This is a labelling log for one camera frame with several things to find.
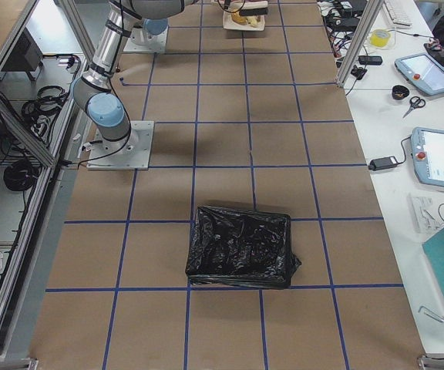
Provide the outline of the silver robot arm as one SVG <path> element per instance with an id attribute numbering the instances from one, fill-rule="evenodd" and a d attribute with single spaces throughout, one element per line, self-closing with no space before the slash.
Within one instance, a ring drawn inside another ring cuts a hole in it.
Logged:
<path id="1" fill-rule="evenodd" d="M 98 47 L 89 68 L 70 92 L 79 108 L 96 124 L 107 156 L 129 151 L 136 140 L 124 105 L 112 93 L 111 78 L 134 28 L 148 36 L 167 30 L 168 18 L 179 15 L 193 1 L 110 1 Z"/>

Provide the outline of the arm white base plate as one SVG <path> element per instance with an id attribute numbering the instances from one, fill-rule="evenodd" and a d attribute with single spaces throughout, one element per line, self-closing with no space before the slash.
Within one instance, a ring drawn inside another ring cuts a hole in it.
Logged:
<path id="1" fill-rule="evenodd" d="M 90 170 L 148 170 L 153 142 L 154 121 L 131 122 L 132 132 L 124 140 L 110 142 L 96 130 L 91 146 Z"/>
<path id="2" fill-rule="evenodd" d="M 123 52 L 129 54 L 165 53 L 167 35 L 168 28 L 159 35 L 153 35 L 145 28 L 134 27 Z"/>

